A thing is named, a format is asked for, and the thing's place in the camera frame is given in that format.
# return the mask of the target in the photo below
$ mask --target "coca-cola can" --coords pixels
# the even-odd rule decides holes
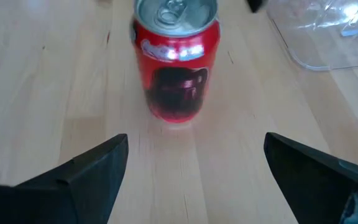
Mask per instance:
[[[147,104],[169,123],[201,109],[220,40],[216,0],[137,0],[131,38]]]

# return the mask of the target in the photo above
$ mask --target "can top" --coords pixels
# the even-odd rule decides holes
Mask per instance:
[[[195,35],[213,23],[216,0],[136,0],[135,16],[149,31],[167,37]]]

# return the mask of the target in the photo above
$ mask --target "wood grain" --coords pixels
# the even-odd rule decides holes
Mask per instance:
[[[263,153],[267,131],[358,164],[358,68],[301,68],[266,12],[245,1],[219,1],[222,39],[201,113],[181,125],[154,118],[129,38],[132,6],[0,0],[0,184],[127,133],[110,223],[289,224]]]

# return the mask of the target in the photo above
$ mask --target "pull tab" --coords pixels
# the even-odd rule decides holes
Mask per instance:
[[[157,19],[164,25],[175,25],[184,15],[186,8],[185,0],[168,0],[158,10]]]

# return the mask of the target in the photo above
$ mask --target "transparent plastic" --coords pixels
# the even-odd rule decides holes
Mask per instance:
[[[358,67],[358,0],[270,0],[268,15],[300,65]]]

